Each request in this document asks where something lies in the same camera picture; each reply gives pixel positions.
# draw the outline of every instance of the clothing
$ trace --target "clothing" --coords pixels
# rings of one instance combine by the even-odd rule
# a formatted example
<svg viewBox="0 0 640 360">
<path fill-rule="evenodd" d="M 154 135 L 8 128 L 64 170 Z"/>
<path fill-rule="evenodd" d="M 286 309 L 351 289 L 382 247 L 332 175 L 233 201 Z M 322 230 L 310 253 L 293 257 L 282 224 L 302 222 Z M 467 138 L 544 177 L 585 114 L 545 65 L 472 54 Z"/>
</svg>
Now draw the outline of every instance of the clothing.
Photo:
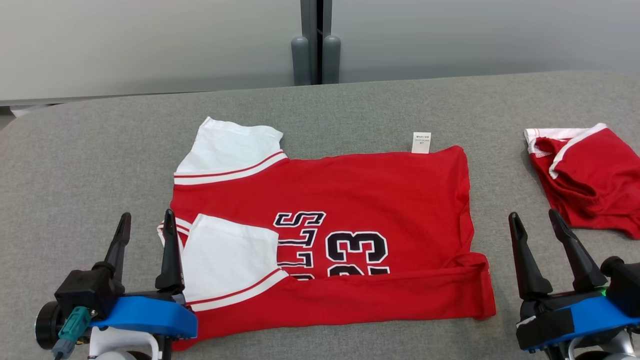
<svg viewBox="0 0 640 360">
<path fill-rule="evenodd" d="M 470 251 L 462 148 L 290 160 L 281 137 L 208 118 L 175 173 L 198 341 L 495 314 L 488 262 Z"/>
<path fill-rule="evenodd" d="M 613 131 L 527 129 L 525 138 L 549 204 L 570 226 L 640 239 L 640 158 Z"/>
</svg>

